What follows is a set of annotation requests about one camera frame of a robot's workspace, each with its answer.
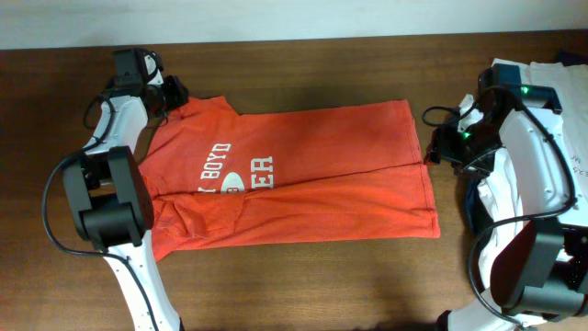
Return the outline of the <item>orange printed t-shirt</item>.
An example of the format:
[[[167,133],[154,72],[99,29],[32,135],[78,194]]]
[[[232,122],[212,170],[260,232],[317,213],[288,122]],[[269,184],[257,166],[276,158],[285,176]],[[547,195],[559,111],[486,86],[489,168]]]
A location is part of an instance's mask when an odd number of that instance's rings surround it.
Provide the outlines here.
[[[153,252],[440,235],[404,100],[238,114],[191,98],[140,166]]]

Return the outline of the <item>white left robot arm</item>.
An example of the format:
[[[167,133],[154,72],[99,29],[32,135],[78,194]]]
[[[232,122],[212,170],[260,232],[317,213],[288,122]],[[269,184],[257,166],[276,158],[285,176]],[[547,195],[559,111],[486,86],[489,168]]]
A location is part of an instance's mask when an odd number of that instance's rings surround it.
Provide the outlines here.
[[[61,167],[78,235],[112,269],[137,330],[181,330],[152,246],[153,204],[134,151],[150,118],[186,104],[153,51],[115,51],[116,73],[94,99],[101,114],[83,149]]]

